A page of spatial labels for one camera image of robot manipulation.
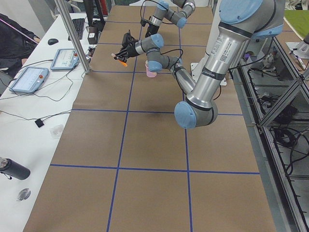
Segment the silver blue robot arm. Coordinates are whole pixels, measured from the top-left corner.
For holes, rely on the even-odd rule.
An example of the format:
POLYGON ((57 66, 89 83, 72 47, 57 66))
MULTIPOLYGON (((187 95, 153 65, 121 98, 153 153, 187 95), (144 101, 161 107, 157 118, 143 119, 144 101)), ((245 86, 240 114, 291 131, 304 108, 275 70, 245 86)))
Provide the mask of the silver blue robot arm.
POLYGON ((164 0, 157 3, 153 15, 146 21, 149 24, 145 37, 157 34, 163 19, 167 19, 171 24, 182 29, 187 23, 188 17, 195 11, 196 4, 194 0, 172 0, 172 3, 181 8, 179 12, 171 9, 164 0))
POLYGON ((130 33, 123 37, 121 50, 113 58, 126 63, 128 58, 141 54, 147 56, 151 72, 169 70, 185 93, 184 101, 176 104, 174 116, 184 129, 206 126, 218 115, 213 96, 224 79, 231 64, 238 60, 242 44, 250 39, 274 37, 281 33, 285 1, 283 0, 224 0, 219 6, 219 34, 197 80, 194 80, 179 57, 165 56, 160 52, 164 45, 158 29, 163 19, 179 28, 185 26, 188 17, 195 11, 192 0, 177 0, 179 12, 169 8, 165 1, 159 1, 149 20, 142 20, 148 26, 146 37, 136 40, 130 33))

